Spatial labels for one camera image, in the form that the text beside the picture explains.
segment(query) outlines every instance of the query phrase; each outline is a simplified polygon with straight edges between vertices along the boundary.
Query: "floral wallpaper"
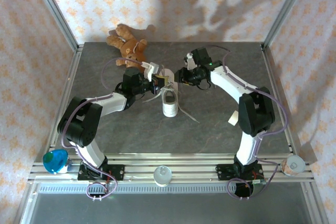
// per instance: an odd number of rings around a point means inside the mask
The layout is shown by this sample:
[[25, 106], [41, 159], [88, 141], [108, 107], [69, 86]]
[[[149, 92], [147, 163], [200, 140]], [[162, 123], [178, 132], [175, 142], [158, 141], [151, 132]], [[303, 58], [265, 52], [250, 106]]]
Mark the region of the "floral wallpaper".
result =
[[336, 223], [336, 0], [297, 0], [271, 45], [300, 154]]
[[285, 0], [56, 0], [78, 43], [118, 23], [148, 41], [264, 41]]
[[43, 0], [0, 0], [0, 223], [46, 144], [72, 50]]

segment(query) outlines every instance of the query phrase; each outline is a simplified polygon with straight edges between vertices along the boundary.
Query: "white paper tag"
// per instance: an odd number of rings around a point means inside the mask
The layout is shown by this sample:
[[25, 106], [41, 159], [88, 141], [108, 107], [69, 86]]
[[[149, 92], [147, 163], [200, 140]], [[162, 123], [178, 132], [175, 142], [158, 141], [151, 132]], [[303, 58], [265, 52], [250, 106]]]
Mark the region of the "white paper tag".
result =
[[229, 119], [229, 124], [232, 124], [233, 126], [235, 126], [238, 122], [238, 111], [235, 110], [235, 112], [233, 112], [232, 116]]

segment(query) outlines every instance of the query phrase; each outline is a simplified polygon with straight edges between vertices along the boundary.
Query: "blue object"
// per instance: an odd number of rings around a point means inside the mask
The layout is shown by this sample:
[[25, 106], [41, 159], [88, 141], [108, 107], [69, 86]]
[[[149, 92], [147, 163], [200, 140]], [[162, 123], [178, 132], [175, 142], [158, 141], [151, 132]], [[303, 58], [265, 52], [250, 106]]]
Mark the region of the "blue object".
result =
[[66, 150], [53, 150], [43, 156], [43, 165], [48, 172], [55, 174], [67, 164], [67, 160]]

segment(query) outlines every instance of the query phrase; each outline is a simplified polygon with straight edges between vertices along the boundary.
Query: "teddy bear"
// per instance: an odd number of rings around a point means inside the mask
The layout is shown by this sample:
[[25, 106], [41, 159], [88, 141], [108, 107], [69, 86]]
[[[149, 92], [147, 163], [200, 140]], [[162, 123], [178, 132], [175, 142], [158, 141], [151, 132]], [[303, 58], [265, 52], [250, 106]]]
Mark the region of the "teddy bear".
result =
[[[133, 59], [139, 62], [145, 61], [146, 57], [143, 52], [147, 46], [147, 41], [145, 39], [141, 39], [140, 41], [138, 41], [132, 35], [129, 28], [124, 24], [119, 24], [115, 30], [118, 36], [110, 35], [109, 37], [107, 37], [107, 44], [118, 48], [123, 58]], [[142, 73], [144, 72], [143, 67], [132, 61], [116, 60], [116, 65], [126, 65], [127, 68], [137, 67]]]

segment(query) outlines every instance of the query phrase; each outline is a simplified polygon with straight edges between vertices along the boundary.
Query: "white sneaker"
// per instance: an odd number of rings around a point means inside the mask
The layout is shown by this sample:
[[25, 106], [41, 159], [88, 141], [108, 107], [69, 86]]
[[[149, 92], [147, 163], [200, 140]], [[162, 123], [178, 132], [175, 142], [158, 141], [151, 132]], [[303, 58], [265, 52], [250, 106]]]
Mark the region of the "white sneaker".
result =
[[178, 84], [174, 81], [174, 73], [170, 69], [163, 69], [161, 74], [169, 77], [169, 84], [162, 89], [162, 110], [163, 114], [168, 118], [177, 115], [178, 101]]

